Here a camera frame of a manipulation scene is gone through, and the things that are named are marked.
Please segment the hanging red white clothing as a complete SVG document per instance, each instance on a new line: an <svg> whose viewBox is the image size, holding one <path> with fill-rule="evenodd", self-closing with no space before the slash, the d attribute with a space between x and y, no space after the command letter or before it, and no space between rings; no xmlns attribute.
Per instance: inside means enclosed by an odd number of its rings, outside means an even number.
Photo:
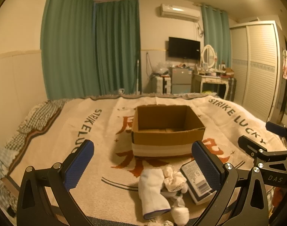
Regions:
<svg viewBox="0 0 287 226"><path fill-rule="evenodd" d="M287 80L287 50L283 50L283 79Z"/></svg>

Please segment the black wall television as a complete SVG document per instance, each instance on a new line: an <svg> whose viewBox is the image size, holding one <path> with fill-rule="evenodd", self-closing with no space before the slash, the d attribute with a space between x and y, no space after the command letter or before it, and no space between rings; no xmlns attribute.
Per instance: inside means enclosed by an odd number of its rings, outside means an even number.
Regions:
<svg viewBox="0 0 287 226"><path fill-rule="evenodd" d="M168 56L171 58L182 58L200 60L200 42L184 38L169 37Z"/></svg>

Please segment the white cloth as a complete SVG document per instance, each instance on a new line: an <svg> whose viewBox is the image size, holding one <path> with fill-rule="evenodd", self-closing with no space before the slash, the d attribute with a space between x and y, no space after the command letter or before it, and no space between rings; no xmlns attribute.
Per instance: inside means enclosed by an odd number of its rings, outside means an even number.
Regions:
<svg viewBox="0 0 287 226"><path fill-rule="evenodd" d="M188 184L186 177L178 170L175 170L171 165L162 169L164 176L164 186L168 192L186 193L188 191Z"/></svg>

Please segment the white dressing table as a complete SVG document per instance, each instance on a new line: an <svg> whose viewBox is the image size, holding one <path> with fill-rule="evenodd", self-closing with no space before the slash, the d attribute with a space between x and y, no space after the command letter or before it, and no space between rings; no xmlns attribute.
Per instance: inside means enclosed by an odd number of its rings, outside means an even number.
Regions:
<svg viewBox="0 0 287 226"><path fill-rule="evenodd" d="M197 73L192 74L191 92L202 93L204 84L225 85L225 93L223 98L227 99L227 94L229 91L229 78L199 75Z"/></svg>

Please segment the narrow green curtain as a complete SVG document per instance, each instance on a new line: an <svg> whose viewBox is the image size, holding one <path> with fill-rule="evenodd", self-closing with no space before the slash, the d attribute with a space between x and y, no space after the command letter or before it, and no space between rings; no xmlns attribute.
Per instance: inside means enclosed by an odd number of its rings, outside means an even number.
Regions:
<svg viewBox="0 0 287 226"><path fill-rule="evenodd" d="M211 5L201 6L203 20L204 44L211 45L217 53L218 63L231 67L231 37L228 13L213 8Z"/></svg>

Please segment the white storage cabinet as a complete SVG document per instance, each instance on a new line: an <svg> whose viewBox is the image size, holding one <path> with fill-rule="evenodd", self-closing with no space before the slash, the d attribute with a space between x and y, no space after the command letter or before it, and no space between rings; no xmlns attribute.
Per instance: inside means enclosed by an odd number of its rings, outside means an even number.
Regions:
<svg viewBox="0 0 287 226"><path fill-rule="evenodd" d="M171 94L171 77L169 75L154 76L152 78L152 92Z"/></svg>

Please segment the white air conditioner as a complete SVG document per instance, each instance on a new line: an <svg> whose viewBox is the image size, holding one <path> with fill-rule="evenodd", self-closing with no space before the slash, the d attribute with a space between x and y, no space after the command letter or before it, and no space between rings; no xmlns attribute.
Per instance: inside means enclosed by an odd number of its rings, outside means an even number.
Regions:
<svg viewBox="0 0 287 226"><path fill-rule="evenodd" d="M166 4L161 4L160 14L162 17L184 19L195 22L198 22L201 18L201 12L199 10Z"/></svg>

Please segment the checkered bed sheet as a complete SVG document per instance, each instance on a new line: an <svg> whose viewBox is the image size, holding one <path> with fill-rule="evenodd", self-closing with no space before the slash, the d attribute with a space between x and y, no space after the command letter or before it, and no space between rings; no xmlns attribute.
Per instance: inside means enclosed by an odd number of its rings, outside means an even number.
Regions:
<svg viewBox="0 0 287 226"><path fill-rule="evenodd" d="M8 211L11 217L16 214L18 199L6 187L3 179L20 163L31 140L49 130L69 101L64 98L34 106L20 123L13 137L5 146L0 146L0 206Z"/></svg>

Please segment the small white sock ball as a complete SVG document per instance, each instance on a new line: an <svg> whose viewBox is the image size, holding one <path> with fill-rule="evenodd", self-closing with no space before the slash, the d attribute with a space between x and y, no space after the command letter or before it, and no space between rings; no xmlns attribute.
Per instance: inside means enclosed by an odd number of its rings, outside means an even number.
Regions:
<svg viewBox="0 0 287 226"><path fill-rule="evenodd" d="M186 207L174 207L171 209L171 215L174 223L180 226L185 226L190 219L190 213Z"/></svg>

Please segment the brown cardboard box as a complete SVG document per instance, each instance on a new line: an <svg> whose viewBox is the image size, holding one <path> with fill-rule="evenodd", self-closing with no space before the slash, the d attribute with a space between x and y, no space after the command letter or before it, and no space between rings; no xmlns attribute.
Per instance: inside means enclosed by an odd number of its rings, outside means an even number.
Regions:
<svg viewBox="0 0 287 226"><path fill-rule="evenodd" d="M136 157L182 157L201 141L205 125L187 105L145 105L135 110L131 140Z"/></svg>

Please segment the grey mini fridge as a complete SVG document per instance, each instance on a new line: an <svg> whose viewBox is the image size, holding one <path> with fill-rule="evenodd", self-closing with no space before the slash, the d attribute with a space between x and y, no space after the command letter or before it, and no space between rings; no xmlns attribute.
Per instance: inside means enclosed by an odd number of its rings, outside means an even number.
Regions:
<svg viewBox="0 0 287 226"><path fill-rule="evenodd" d="M171 93L181 94L191 92L192 70L189 68L170 68Z"/></svg>

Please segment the cream printed blanket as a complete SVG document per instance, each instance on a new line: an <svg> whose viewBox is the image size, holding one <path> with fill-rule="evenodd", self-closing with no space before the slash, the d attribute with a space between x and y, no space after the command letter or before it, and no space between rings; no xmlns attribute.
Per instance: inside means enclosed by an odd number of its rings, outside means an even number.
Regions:
<svg viewBox="0 0 287 226"><path fill-rule="evenodd" d="M62 162L81 143L94 143L94 156L72 196L98 224L144 224L137 183L143 170L180 168L201 140L223 163L249 170L253 159L238 146L247 136L269 151L285 149L265 122L243 107L213 96L184 99L76 98L39 104L29 112L7 147L17 150L9 176L21 184L25 169Z"/></svg>

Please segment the white louvered wardrobe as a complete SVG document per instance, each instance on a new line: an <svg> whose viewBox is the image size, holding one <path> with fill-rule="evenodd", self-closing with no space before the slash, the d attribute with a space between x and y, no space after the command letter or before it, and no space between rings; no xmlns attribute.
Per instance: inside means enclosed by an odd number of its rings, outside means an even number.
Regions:
<svg viewBox="0 0 287 226"><path fill-rule="evenodd" d="M230 28L231 69L237 81L234 102L268 121L278 97L281 47L275 21L255 21Z"/></svg>

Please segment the tissue pack with barcode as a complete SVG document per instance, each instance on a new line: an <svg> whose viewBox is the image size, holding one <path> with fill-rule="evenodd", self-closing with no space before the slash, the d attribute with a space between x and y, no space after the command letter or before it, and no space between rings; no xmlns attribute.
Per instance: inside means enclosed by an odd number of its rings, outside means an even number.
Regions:
<svg viewBox="0 0 287 226"><path fill-rule="evenodd" d="M195 160L183 164L180 172L186 178L188 191L196 205L212 200L217 191L210 187Z"/></svg>

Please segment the white oval mirror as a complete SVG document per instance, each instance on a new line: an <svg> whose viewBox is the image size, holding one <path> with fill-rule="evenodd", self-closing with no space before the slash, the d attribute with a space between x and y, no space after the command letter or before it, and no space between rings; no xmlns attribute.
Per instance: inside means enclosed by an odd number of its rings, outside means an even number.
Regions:
<svg viewBox="0 0 287 226"><path fill-rule="evenodd" d="M214 48L208 44L201 53L201 66L203 70L209 70L217 65L217 53Z"/></svg>

